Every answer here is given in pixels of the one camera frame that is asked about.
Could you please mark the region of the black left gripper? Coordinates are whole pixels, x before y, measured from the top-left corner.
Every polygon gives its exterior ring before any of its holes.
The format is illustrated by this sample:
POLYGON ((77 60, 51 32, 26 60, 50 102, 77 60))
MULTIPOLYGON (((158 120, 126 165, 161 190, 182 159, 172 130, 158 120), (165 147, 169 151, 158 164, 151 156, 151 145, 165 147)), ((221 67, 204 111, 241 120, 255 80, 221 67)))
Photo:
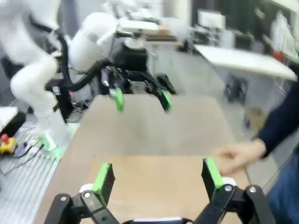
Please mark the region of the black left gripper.
POLYGON ((134 93, 134 83, 143 83, 145 92, 155 96, 165 112, 171 109, 171 95, 177 91, 165 73, 149 72, 148 58, 146 48, 132 49, 123 42, 111 57, 101 60, 101 92, 108 93, 119 112, 124 110, 123 93, 134 93))

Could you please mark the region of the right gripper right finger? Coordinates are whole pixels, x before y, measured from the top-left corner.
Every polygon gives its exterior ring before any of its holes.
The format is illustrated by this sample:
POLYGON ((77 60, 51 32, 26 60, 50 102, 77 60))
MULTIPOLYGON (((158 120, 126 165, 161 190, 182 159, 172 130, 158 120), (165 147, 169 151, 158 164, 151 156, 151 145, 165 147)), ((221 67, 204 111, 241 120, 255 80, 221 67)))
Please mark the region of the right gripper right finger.
POLYGON ((228 212, 235 213, 243 224, 276 222, 260 186, 249 185, 241 189, 225 183, 211 158, 203 159, 201 177, 209 203, 195 219, 196 224, 219 224, 228 212))

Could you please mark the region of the person's left hand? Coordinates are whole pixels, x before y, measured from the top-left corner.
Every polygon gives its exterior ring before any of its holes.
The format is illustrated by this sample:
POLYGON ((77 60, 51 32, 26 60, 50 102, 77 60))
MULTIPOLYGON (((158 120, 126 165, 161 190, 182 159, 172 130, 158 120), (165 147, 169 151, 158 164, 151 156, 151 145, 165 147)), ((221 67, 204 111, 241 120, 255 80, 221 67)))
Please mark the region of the person's left hand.
POLYGON ((260 139, 237 142, 216 149, 213 158, 221 175, 229 176, 260 160, 266 146, 260 139))

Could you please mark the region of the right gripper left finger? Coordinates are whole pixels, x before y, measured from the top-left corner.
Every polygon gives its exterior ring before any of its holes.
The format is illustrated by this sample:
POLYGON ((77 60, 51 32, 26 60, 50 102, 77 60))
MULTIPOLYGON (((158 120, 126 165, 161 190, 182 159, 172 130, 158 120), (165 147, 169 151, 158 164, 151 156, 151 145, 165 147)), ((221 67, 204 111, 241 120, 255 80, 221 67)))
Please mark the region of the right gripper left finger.
POLYGON ((107 208, 115 176, 111 163, 104 163, 91 190, 69 194, 57 194, 45 219, 46 224, 79 224, 91 218, 95 224, 115 224, 117 219, 107 208))

